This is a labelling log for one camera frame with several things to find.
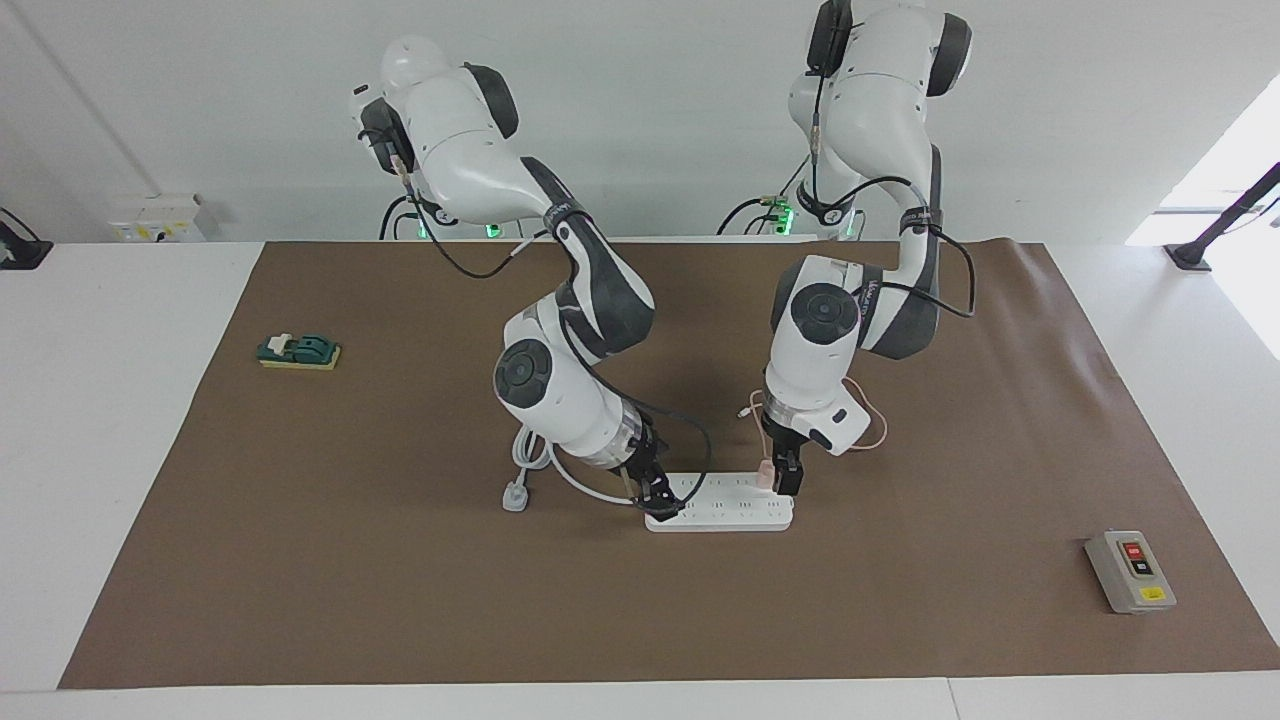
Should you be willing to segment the green knife switch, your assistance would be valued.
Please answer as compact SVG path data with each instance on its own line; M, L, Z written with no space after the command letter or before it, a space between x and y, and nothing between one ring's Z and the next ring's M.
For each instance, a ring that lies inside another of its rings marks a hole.
M261 366L298 370L332 370L340 359L342 346L320 334L268 337L255 350Z

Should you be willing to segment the white wall socket box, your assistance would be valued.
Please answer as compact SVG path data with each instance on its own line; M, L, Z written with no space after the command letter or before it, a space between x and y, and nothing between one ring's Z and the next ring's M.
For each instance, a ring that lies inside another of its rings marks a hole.
M108 224L123 243L205 242L216 231L197 193L116 197Z

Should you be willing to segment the black clamp stand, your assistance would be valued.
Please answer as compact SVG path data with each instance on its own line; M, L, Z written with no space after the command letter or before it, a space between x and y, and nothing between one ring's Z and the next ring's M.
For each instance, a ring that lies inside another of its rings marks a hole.
M1222 210L1194 240L1185 243L1164 246L1172 264L1184 272L1211 272L1204 260L1207 249L1221 236L1233 231L1236 223L1251 214L1258 202L1280 186L1280 161L1274 163L1248 190L1230 206Z
M26 222L0 206L0 270L33 270L52 251Z

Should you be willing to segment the brown table mat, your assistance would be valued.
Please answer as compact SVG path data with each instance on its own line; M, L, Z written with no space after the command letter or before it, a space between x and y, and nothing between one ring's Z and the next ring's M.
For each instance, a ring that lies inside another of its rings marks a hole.
M507 319L534 247L271 243L61 674L64 688L1230 673L1275 643L1050 255L973 247L978 314L855 375L869 454L808 447L792 525L658 534L548 471L500 506ZM320 334L332 370L261 366ZM1142 532L1178 606L1114 612L1083 544Z

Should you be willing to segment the grey on-off switch box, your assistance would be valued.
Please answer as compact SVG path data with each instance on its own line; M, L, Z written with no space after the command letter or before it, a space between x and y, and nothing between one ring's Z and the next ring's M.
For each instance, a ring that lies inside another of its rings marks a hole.
M1142 532L1106 530L1087 539L1083 550L1114 612L1142 615L1178 606Z

